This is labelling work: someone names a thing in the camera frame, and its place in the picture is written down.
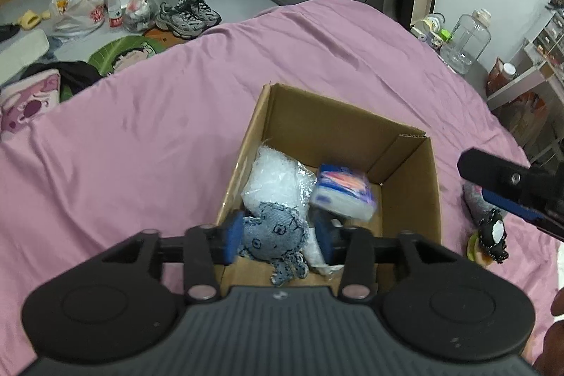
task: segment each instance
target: cardboard box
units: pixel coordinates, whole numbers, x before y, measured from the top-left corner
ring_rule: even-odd
[[[435,162],[431,140],[423,131],[282,84],[265,85],[258,98],[216,224],[241,208],[241,190],[263,143],[313,171],[321,163],[365,171],[379,202],[364,224],[374,235],[395,237],[411,230],[441,242]],[[217,267],[216,274],[225,294],[232,285],[271,285],[272,266],[237,258],[225,269]],[[379,266],[377,276],[380,288],[393,285],[390,266]],[[339,281],[310,272],[288,285],[331,285],[336,291]]]

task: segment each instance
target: blue and white tissue package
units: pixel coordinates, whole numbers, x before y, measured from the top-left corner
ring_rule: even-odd
[[[309,202],[334,214],[369,221],[378,207],[366,175],[323,164]]]

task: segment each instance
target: large clear water jug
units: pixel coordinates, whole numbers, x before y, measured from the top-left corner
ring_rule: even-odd
[[[459,74],[466,74],[490,43],[490,22],[490,12],[485,9],[462,15],[450,39],[441,48],[443,59]]]

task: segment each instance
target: gray ribbed surface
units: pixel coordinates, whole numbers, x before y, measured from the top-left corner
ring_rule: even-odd
[[[286,292],[285,299],[276,299]],[[233,288],[227,299],[188,310],[174,332],[119,363],[81,367],[49,359],[25,376],[525,376],[519,357],[489,364],[437,363],[402,347],[370,309],[327,288]]]

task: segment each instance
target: shoe sole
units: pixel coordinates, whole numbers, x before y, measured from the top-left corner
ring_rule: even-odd
[[[174,26],[170,27],[168,25],[168,23],[160,21],[158,17],[155,19],[154,24],[161,31],[170,31],[170,32],[173,33],[174,37],[178,37],[178,38],[184,39],[184,40],[195,39],[200,34],[202,34],[202,32],[205,31],[205,29],[200,29],[200,30],[194,31],[193,33],[189,33],[189,34],[188,33],[182,33],[177,28],[175,28]]]

